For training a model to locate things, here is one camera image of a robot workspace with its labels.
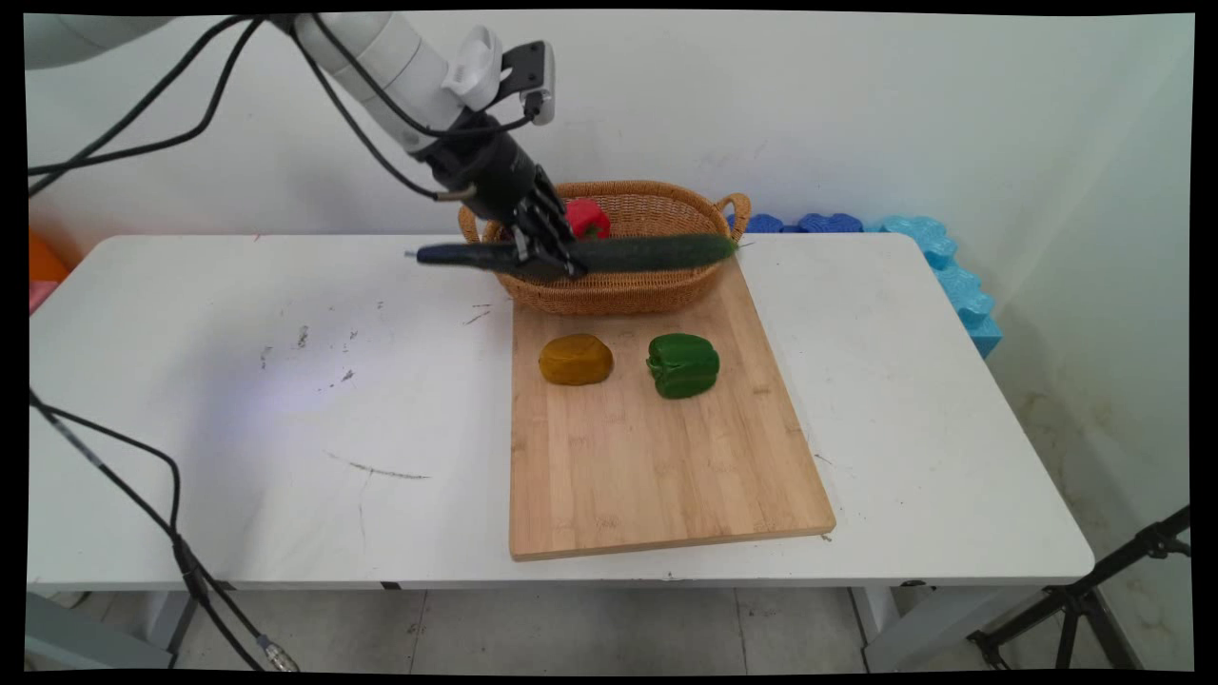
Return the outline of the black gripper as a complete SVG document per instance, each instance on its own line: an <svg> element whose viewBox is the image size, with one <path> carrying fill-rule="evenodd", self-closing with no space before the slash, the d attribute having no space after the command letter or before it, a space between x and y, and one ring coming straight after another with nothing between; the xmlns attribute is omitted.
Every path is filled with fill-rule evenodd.
<svg viewBox="0 0 1218 685"><path fill-rule="evenodd" d="M582 278L587 268L571 256L576 238L564 201L544 169L499 126L491 115L462 111L445 137L415 151L415 160L445 189L474 186L462 204L477 217L513 225L515 269Z"/></svg>

